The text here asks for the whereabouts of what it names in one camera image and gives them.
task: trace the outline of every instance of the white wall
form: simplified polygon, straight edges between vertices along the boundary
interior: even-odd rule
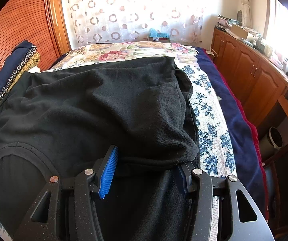
[[[202,42],[200,47],[203,47],[207,50],[210,49],[213,30],[217,23],[218,14],[236,19],[238,6],[241,3],[241,0],[211,0],[210,5],[204,11],[203,16],[203,27],[202,27]]]
[[[266,0],[251,0],[252,28],[263,34],[266,19]]]

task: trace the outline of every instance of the blue gripper pad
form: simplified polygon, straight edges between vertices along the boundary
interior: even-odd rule
[[[111,181],[113,180],[114,172],[118,161],[118,148],[115,146],[110,154],[107,164],[104,168],[103,174],[101,176],[100,190],[98,192],[99,197],[104,199],[105,195],[108,193],[111,187]]]

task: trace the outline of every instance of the metal screw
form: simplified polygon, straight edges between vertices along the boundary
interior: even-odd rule
[[[92,170],[91,168],[88,168],[88,169],[85,170],[85,174],[86,175],[91,175],[93,173],[94,173],[94,170]]]
[[[57,176],[52,176],[49,180],[51,183],[55,183],[58,181],[58,177]]]
[[[195,169],[193,169],[193,173],[195,175],[201,175],[203,173],[203,171],[201,169],[199,169],[199,168],[195,168]]]
[[[232,181],[232,182],[235,182],[235,181],[237,181],[237,177],[234,176],[234,175],[229,175],[229,176],[228,176],[228,180],[229,180],[229,181]]]

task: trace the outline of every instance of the white trash bin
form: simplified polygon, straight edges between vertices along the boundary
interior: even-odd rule
[[[259,143],[262,161],[267,160],[274,154],[275,150],[279,150],[282,146],[283,140],[281,134],[275,127],[271,127]]]

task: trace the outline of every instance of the floral bedspread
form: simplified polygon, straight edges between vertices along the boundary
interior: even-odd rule
[[[102,62],[125,61],[150,56],[174,57],[193,85],[190,99],[198,127],[201,169],[211,176],[236,175],[231,139],[214,89],[197,59],[197,51],[191,46],[159,42],[126,42],[118,44],[91,44],[72,50],[47,71],[73,68]],[[217,240],[218,197],[213,197],[210,241]],[[0,224],[0,236],[6,241],[8,235]]]

